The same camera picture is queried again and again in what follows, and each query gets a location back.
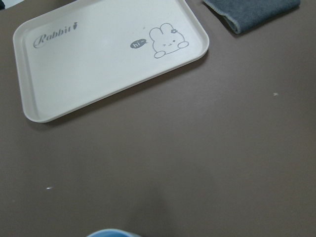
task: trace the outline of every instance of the white tray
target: white tray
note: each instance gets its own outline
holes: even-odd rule
[[[184,0],[78,0],[13,36],[25,116],[48,122],[202,57]]]

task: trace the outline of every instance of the folded fabric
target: folded fabric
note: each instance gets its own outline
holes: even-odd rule
[[[0,10],[2,10],[2,9],[4,9],[4,8],[5,8],[5,5],[4,5],[3,1],[0,0]]]
[[[240,34],[267,19],[298,7],[300,0],[204,0]]]

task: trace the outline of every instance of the bunny face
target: bunny face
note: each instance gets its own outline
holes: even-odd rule
[[[151,29],[149,35],[153,40],[155,58],[161,58],[189,45],[183,35],[169,23],[162,24],[160,28]]]

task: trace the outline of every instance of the blue cup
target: blue cup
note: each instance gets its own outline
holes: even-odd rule
[[[139,235],[117,229],[106,229],[94,232],[88,237],[140,237]]]

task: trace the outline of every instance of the bunny ear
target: bunny ear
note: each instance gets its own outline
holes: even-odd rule
[[[149,32],[149,36],[152,40],[157,39],[161,35],[162,35],[162,32],[160,28],[153,28]]]
[[[173,30],[173,27],[171,24],[169,23],[164,23],[160,26],[160,29],[162,31],[163,34],[166,34],[166,33],[170,33],[172,30]]]

